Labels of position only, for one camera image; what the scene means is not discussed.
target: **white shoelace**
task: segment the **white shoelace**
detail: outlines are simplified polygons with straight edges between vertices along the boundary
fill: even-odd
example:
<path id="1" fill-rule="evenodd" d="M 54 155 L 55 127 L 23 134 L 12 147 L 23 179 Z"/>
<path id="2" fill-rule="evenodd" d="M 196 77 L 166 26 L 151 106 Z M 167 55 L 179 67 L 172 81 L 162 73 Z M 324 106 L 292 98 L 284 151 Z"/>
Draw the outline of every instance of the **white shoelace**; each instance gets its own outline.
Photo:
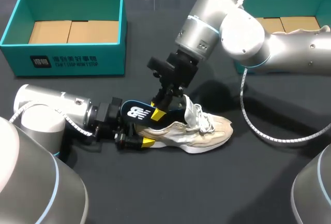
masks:
<path id="1" fill-rule="evenodd" d="M 197 109 L 199 119 L 199 126 L 197 127 L 197 129 L 199 129 L 201 133 L 214 132 L 215 128 L 213 126 L 213 116 L 211 114 L 203 112 L 200 104 L 194 104 L 194 106 Z"/>

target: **sneaker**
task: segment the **sneaker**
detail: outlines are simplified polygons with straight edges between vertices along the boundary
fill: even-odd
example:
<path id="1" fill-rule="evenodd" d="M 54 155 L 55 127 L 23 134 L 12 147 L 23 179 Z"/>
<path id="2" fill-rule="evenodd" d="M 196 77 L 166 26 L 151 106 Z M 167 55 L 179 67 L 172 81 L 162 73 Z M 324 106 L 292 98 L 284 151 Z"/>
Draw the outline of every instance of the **sneaker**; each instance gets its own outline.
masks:
<path id="1" fill-rule="evenodd" d="M 155 140 L 151 148 L 177 146 L 188 153 L 204 153 L 223 145 L 233 133 L 231 121 L 204 113 L 184 95 L 186 109 L 183 121 L 174 121 L 162 129 L 136 125 L 138 135 Z"/>

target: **shoe sole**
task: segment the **shoe sole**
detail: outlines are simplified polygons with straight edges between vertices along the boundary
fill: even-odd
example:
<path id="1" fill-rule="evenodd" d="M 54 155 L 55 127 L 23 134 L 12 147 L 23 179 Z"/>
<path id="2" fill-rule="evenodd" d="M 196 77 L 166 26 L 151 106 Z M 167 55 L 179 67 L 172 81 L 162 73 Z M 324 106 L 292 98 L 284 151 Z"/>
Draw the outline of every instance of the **shoe sole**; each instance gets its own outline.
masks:
<path id="1" fill-rule="evenodd" d="M 208 152 L 210 150 L 213 150 L 213 149 L 218 148 L 219 146 L 223 145 L 224 143 L 226 143 L 229 140 L 229 138 L 227 138 L 223 142 L 220 142 L 216 145 L 211 145 L 211 146 L 207 146 L 207 147 L 193 147 L 193 146 L 188 146 L 188 145 L 180 145 L 180 144 L 174 143 L 173 141 L 170 141 L 170 142 L 168 141 L 169 142 L 168 143 L 167 140 L 155 141 L 154 145 L 151 146 L 151 148 L 162 148 L 162 147 L 166 147 L 166 146 L 175 146 L 175 147 L 179 147 L 179 148 L 183 149 L 184 151 L 186 151 L 187 153 L 190 153 L 190 154 L 205 153 L 205 152 Z"/>

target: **white cable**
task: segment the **white cable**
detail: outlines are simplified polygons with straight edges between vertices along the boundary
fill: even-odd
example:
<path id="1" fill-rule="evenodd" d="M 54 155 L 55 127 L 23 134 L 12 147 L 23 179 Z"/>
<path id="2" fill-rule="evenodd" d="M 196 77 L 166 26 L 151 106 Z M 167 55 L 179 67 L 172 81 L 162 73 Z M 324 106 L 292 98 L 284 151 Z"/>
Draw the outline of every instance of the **white cable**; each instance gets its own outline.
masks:
<path id="1" fill-rule="evenodd" d="M 299 138 L 299 139 L 287 139 L 287 140 L 283 140 L 283 139 L 276 139 L 273 137 L 270 137 L 268 135 L 265 135 L 264 133 L 260 132 L 256 127 L 254 127 L 254 125 L 252 124 L 252 122 L 250 122 L 247 114 L 246 114 L 246 110 L 244 107 L 244 85 L 245 85 L 245 79 L 246 79 L 246 75 L 247 75 L 247 68 L 245 68 L 244 74 L 243 74 L 243 79 L 242 79 L 242 84 L 240 86 L 240 105 L 242 108 L 242 112 L 245 118 L 245 121 L 247 122 L 247 124 L 249 125 L 249 127 L 259 136 L 261 137 L 263 140 L 267 141 L 268 143 L 271 144 L 286 144 L 286 145 L 292 145 L 292 144 L 304 144 L 306 142 L 308 142 L 309 140 L 312 140 L 324 133 L 326 133 L 330 128 L 331 128 L 331 123 L 329 125 L 327 125 L 325 128 L 323 128 L 321 131 L 314 133 L 313 135 L 307 136 L 307 137 L 303 137 L 303 138 Z"/>
<path id="2" fill-rule="evenodd" d="M 65 120 L 66 120 L 71 126 L 73 126 L 74 129 L 76 129 L 76 130 L 77 130 L 78 132 L 80 132 L 81 134 L 83 134 L 83 135 L 85 135 L 85 136 L 87 136 L 87 137 L 90 137 L 90 136 L 93 135 L 93 133 L 88 132 L 88 131 L 85 131 L 85 130 L 83 130 L 82 128 L 80 128 L 75 122 L 72 121 L 72 119 L 69 118 L 68 115 L 66 115 L 64 112 L 62 112 L 61 109 L 56 108 L 56 107 L 53 107 L 53 106 L 50 106 L 50 105 L 48 105 L 48 104 L 43 104 L 43 103 L 38 102 L 38 101 L 30 101 L 30 102 L 26 103 L 25 105 L 23 105 L 22 107 L 20 107 L 19 110 L 18 110 L 18 111 L 12 116 L 12 118 L 10 118 L 9 122 L 13 123 L 13 122 L 17 119 L 17 117 L 19 117 L 19 116 L 23 113 L 24 110 L 26 110 L 26 109 L 28 109 L 28 108 L 34 106 L 34 105 L 38 105 L 38 104 L 40 104 L 40 105 L 46 105 L 46 106 L 52 108 L 53 110 L 55 110 L 57 113 L 59 113 L 60 115 L 62 115 L 62 117 L 63 117 L 63 118 L 64 118 L 64 119 L 65 119 Z"/>

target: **cardboard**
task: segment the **cardboard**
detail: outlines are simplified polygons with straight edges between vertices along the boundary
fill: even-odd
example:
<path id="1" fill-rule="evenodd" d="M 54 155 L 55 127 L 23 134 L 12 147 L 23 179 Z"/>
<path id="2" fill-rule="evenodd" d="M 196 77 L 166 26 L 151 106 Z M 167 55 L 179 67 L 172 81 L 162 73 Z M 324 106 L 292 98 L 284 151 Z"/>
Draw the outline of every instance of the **cardboard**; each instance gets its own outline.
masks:
<path id="1" fill-rule="evenodd" d="M 71 21 L 36 21 L 29 44 L 67 43 Z"/>
<path id="2" fill-rule="evenodd" d="M 268 33 L 284 32 L 280 18 L 257 18 Z"/>
<path id="3" fill-rule="evenodd" d="M 68 43 L 117 43 L 118 21 L 73 21 Z"/>
<path id="4" fill-rule="evenodd" d="M 307 17 L 281 17 L 285 32 L 289 33 L 298 29 L 318 30 L 320 26 L 314 16 Z"/>

